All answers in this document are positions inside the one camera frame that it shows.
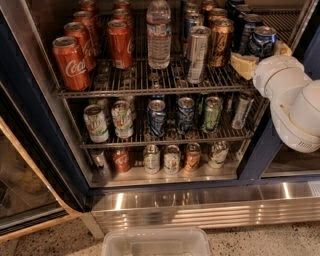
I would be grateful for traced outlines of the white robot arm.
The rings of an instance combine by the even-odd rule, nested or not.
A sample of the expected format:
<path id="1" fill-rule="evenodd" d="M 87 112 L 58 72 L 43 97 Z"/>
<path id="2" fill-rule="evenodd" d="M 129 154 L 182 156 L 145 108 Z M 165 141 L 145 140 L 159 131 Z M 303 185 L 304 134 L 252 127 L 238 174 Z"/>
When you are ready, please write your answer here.
<path id="1" fill-rule="evenodd" d="M 277 43 L 274 55 L 261 61 L 231 53 L 231 66 L 269 100 L 272 122 L 285 145 L 302 153 L 320 148 L 320 80 L 305 73 L 285 43 Z"/>

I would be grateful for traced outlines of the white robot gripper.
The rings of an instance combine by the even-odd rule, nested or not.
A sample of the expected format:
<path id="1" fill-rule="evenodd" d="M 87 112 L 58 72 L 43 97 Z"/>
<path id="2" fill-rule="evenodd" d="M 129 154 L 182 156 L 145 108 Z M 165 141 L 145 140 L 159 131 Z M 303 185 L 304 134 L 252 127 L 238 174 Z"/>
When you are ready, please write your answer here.
<path id="1" fill-rule="evenodd" d="M 254 87 L 268 99 L 277 99 L 311 82 L 303 65 L 291 56 L 292 50 L 286 43 L 277 40 L 273 54 L 278 56 L 268 57 L 259 63 L 256 56 L 231 53 L 231 66 L 242 78 L 250 80 L 253 77 Z"/>

